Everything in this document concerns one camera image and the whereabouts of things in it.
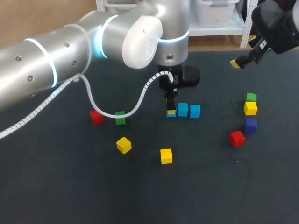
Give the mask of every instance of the dark blue cube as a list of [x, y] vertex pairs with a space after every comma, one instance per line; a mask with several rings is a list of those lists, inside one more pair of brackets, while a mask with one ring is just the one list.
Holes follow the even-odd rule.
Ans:
[[245, 123], [246, 133], [255, 133], [257, 129], [257, 120], [255, 118], [247, 118]]

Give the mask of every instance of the wall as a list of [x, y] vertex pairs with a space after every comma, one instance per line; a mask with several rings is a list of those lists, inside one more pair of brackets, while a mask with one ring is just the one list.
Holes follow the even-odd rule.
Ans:
[[74, 23], [93, 10], [95, 0], [0, 0], [0, 49]]

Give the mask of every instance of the floor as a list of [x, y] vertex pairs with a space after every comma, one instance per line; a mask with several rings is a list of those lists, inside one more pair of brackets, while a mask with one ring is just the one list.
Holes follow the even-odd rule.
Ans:
[[190, 51], [241, 50], [241, 35], [235, 36], [192, 36], [189, 39]]

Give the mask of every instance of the red cube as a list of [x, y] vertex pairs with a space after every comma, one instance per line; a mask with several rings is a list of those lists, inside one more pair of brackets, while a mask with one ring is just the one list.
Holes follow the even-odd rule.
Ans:
[[233, 147], [238, 147], [244, 145], [245, 137], [240, 131], [232, 132], [229, 136], [229, 141], [232, 143]]
[[103, 115], [101, 115], [97, 111], [90, 111], [90, 117], [92, 118], [94, 125], [98, 125], [104, 122]]

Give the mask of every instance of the metal screw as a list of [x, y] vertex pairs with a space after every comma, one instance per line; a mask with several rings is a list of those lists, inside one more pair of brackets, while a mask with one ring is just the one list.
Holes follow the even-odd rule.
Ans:
[[20, 62], [22, 60], [22, 57], [21, 56], [17, 56], [17, 57], [15, 57], [15, 60]]
[[33, 76], [28, 76], [27, 80], [31, 82], [33, 80]]
[[166, 59], [169, 60], [169, 61], [172, 60], [173, 59], [173, 55], [169, 54], [168, 56], [166, 56]]

